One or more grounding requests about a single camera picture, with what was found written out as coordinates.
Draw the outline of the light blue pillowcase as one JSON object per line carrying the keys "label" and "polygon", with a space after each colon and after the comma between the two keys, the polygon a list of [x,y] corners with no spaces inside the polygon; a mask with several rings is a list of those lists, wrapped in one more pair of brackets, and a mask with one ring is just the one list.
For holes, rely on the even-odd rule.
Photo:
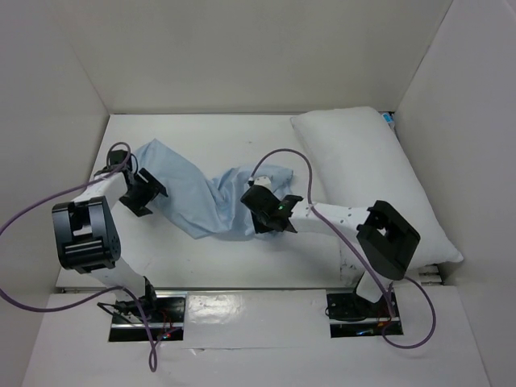
{"label": "light blue pillowcase", "polygon": [[249,188],[253,167],[232,167],[211,179],[159,140],[135,151],[139,167],[148,170],[167,191],[152,205],[194,239],[209,236],[246,240],[256,236],[249,209],[240,199]]}

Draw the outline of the white pillow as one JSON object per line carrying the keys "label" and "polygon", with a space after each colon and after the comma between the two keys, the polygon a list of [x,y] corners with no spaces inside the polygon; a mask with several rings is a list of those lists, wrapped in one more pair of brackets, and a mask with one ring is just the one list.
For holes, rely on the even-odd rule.
{"label": "white pillow", "polygon": [[316,110],[293,116],[291,124],[328,203],[369,207],[382,200],[392,205],[421,236],[411,268],[463,260],[396,135],[376,110]]}

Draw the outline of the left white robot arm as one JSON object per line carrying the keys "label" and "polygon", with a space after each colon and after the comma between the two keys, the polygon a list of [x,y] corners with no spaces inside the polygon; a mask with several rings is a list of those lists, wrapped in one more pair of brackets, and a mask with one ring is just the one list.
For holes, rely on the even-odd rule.
{"label": "left white robot arm", "polygon": [[54,205],[52,221],[62,268],[87,275],[113,288],[115,309],[142,322],[159,312],[154,286],[122,258],[122,244],[111,210],[125,206],[141,218],[152,211],[148,204],[167,198],[165,186],[140,168],[127,150],[109,150],[106,166],[94,174],[94,184],[71,202]]}

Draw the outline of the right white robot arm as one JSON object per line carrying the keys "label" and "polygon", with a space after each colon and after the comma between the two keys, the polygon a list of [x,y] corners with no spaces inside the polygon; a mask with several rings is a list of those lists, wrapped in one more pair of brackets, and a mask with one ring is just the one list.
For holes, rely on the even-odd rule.
{"label": "right white robot arm", "polygon": [[420,234],[388,202],[370,207],[345,207],[311,202],[297,195],[282,199],[255,183],[241,197],[250,210],[256,233],[271,231],[334,235],[364,268],[352,296],[353,310],[369,316],[387,288],[406,275],[420,243]]}

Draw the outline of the blue white pillow tag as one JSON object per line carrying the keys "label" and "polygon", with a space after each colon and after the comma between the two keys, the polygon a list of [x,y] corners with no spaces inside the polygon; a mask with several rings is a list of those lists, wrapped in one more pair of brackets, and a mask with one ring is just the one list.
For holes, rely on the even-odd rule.
{"label": "blue white pillow tag", "polygon": [[395,126],[393,116],[389,112],[383,112],[381,116],[391,127]]}

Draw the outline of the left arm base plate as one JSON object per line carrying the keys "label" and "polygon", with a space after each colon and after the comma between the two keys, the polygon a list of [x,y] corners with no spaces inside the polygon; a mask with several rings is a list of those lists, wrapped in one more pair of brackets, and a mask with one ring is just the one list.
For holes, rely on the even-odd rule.
{"label": "left arm base plate", "polygon": [[[97,306],[111,316],[110,343],[136,343],[148,340],[140,312],[134,303],[99,302]],[[184,339],[186,293],[157,293],[154,306],[142,303],[153,341],[179,342]]]}

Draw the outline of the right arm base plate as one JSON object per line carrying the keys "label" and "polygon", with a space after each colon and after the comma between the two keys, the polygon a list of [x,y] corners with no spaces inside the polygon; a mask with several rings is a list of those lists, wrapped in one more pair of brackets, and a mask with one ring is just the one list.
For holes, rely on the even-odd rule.
{"label": "right arm base plate", "polygon": [[391,293],[394,317],[389,314],[383,297],[370,303],[357,297],[351,290],[327,293],[325,315],[329,319],[331,338],[358,338],[386,335],[403,335],[397,300]]}

